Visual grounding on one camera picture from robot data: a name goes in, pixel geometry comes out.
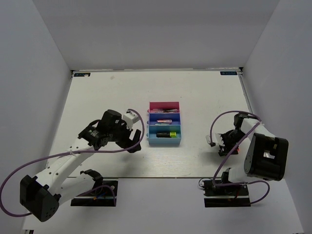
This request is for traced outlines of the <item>blue pen refill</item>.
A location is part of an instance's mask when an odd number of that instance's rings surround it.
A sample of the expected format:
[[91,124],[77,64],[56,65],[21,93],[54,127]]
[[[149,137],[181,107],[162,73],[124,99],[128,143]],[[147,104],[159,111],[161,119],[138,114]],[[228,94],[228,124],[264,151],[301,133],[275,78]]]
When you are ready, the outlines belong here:
[[154,109],[151,113],[178,113],[178,109]]

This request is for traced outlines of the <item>yellow highlighter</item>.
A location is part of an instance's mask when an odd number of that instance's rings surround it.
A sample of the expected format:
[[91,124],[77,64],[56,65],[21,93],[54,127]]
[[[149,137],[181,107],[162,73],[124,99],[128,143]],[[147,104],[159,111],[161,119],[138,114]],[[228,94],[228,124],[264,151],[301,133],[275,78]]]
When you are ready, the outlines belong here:
[[177,136],[176,132],[158,132],[156,137],[158,138],[175,138]]

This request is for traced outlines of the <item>pink eraser capsule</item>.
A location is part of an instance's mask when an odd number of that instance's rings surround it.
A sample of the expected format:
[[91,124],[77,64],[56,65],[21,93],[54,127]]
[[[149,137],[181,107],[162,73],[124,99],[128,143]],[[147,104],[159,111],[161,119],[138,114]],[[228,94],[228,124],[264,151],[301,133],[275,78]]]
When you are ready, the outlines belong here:
[[172,124],[173,123],[173,121],[171,119],[159,119],[156,122],[161,123],[161,124]]

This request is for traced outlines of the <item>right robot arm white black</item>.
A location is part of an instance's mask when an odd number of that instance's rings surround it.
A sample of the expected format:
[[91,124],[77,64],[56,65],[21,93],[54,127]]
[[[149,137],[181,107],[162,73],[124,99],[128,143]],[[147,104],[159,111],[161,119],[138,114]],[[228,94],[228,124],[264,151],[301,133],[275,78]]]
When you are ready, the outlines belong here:
[[239,145],[247,138],[250,140],[249,148],[243,164],[224,171],[216,185],[230,195],[238,185],[283,179],[289,142],[270,133],[257,115],[243,111],[235,111],[234,114],[234,129],[223,134],[210,133],[209,144],[219,146],[218,153],[224,161],[231,155],[237,155]]

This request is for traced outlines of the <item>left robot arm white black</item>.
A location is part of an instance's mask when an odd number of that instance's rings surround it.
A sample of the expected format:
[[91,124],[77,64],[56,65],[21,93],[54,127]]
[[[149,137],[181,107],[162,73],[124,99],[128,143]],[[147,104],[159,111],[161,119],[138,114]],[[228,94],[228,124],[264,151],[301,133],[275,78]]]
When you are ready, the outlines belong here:
[[49,220],[64,202],[82,194],[99,194],[103,177],[95,170],[85,170],[79,176],[69,175],[95,153],[100,153],[109,142],[120,147],[119,151],[140,151],[143,130],[133,130],[142,121],[140,114],[128,109],[125,114],[114,110],[104,112],[101,119],[89,123],[78,135],[68,151],[43,171],[20,182],[20,203],[40,222]]

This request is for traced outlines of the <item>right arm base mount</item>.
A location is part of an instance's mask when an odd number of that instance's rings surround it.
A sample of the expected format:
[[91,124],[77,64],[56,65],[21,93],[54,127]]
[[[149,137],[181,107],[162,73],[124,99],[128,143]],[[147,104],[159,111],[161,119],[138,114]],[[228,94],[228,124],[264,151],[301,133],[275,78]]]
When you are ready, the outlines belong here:
[[211,178],[202,178],[198,186],[203,190],[205,208],[250,207],[249,191],[246,185],[228,187],[214,186]]

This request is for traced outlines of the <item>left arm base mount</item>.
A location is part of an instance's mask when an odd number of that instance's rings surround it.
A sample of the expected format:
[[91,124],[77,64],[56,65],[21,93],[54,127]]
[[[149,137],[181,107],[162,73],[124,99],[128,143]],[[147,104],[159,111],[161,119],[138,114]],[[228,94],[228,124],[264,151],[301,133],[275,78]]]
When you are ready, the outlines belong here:
[[93,192],[71,200],[71,207],[115,207],[117,204],[118,180],[104,180],[103,185]]

